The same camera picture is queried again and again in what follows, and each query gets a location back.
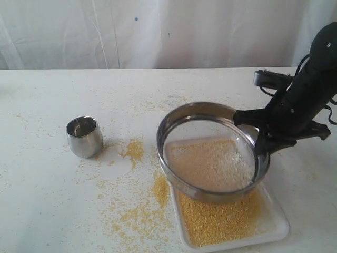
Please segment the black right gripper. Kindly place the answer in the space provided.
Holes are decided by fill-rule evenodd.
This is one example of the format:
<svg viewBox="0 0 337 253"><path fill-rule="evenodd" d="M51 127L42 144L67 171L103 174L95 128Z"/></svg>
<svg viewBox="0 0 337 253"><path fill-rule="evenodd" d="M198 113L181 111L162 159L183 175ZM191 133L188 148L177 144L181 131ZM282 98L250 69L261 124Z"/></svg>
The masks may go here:
<svg viewBox="0 0 337 253"><path fill-rule="evenodd" d="M325 101L316 95L307 98L276 94L263 109L237 110L233 123L259 128L254 151L257 156L269 159L271 154L295 146L297 140L312 137L325 140L331 134L327 125L313 121Z"/></svg>

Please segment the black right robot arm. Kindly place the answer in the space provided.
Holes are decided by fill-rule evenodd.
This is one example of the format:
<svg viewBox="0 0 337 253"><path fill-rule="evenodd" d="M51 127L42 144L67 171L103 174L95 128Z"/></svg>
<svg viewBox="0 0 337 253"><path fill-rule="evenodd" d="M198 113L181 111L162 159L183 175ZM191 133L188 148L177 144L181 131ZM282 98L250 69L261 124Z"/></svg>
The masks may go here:
<svg viewBox="0 0 337 253"><path fill-rule="evenodd" d="M328 126L313 119L328 103L336 103L336 22L317 33L294 76L258 70L253 81L276 91L265 108L238 110L233 116L234 125L258 128L257 155L292 147L301 139L325 140L331 134Z"/></svg>

